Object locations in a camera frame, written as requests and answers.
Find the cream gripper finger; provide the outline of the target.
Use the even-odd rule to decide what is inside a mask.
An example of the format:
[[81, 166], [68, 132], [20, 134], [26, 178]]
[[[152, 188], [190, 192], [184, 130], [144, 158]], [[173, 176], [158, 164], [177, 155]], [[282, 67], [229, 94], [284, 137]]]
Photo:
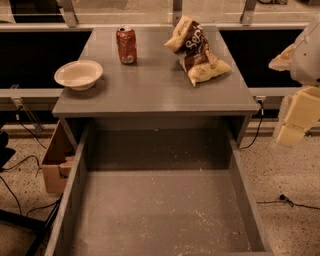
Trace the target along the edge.
[[268, 67], [275, 71], [289, 71], [291, 68], [291, 55], [293, 49], [293, 45], [286, 47], [280, 54], [270, 61]]
[[303, 87], [292, 97], [284, 116], [276, 143], [283, 147], [294, 147], [300, 143], [305, 132], [320, 120], [320, 88]]

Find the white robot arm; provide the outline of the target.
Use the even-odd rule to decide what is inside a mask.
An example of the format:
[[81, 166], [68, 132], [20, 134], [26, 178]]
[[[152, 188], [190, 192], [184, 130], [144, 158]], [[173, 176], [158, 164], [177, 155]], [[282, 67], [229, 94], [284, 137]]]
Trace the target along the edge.
[[269, 68], [288, 71], [291, 79], [302, 85], [283, 99], [274, 131], [278, 148], [293, 148], [320, 120], [320, 14], [271, 60]]

